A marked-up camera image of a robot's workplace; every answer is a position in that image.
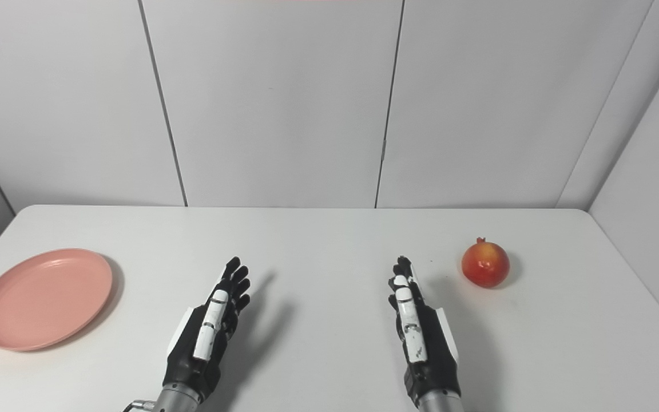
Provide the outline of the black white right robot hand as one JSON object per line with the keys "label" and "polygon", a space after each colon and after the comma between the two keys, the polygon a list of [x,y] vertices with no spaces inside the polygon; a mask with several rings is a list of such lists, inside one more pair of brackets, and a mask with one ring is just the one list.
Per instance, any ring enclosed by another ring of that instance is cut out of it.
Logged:
{"label": "black white right robot hand", "polygon": [[442,308],[424,301],[411,261],[400,256],[388,284],[388,302],[406,360],[404,386],[419,411],[463,411],[458,350]]}

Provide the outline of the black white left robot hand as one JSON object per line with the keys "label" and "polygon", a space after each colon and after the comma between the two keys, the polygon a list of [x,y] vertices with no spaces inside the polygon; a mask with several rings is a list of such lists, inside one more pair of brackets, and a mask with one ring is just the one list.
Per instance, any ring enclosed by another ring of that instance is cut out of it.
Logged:
{"label": "black white left robot hand", "polygon": [[248,274],[248,267],[233,257],[206,302],[186,311],[168,350],[163,389],[186,388],[198,403],[216,389],[220,362],[251,299]]}

